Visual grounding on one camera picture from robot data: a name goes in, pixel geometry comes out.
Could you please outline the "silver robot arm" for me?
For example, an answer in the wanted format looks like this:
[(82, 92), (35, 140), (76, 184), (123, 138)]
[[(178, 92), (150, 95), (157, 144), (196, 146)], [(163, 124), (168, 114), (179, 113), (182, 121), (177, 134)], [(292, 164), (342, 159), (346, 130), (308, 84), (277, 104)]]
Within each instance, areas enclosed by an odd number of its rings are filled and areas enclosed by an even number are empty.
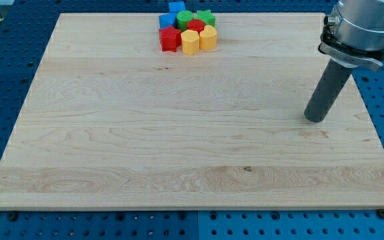
[(319, 50), (348, 68), (382, 68), (384, 0), (339, 0), (323, 20)]

